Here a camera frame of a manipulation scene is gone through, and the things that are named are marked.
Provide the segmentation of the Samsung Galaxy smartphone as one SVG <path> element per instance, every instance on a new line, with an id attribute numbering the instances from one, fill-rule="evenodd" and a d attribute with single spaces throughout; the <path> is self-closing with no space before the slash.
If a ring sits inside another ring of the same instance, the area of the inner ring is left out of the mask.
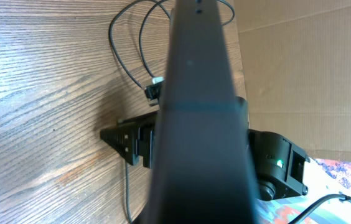
<path id="1" fill-rule="evenodd" d="M 143 223 L 256 223 L 256 180 L 215 1 L 177 1 Z"/>

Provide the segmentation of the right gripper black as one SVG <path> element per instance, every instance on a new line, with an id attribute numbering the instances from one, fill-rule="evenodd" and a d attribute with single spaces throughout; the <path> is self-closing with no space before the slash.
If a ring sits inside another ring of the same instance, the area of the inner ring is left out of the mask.
<path id="1" fill-rule="evenodd" d="M 143 166 L 151 169 L 154 160 L 156 123 L 147 121 L 138 128 L 136 121 L 144 121 L 156 116 L 157 111 L 153 111 L 133 118 L 119 119 L 116 125 L 100 130 L 100 139 L 112 147 L 129 165 L 135 166 L 141 156 Z"/>

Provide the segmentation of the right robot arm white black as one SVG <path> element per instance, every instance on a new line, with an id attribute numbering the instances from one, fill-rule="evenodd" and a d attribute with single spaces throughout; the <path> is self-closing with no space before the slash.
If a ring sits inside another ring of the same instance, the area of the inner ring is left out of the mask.
<path id="1" fill-rule="evenodd" d="M 287 138 L 248 128 L 243 98 L 170 101 L 100 131 L 127 165 L 152 169 L 136 223 L 257 223 L 256 201 L 296 198 L 309 162 Z"/>

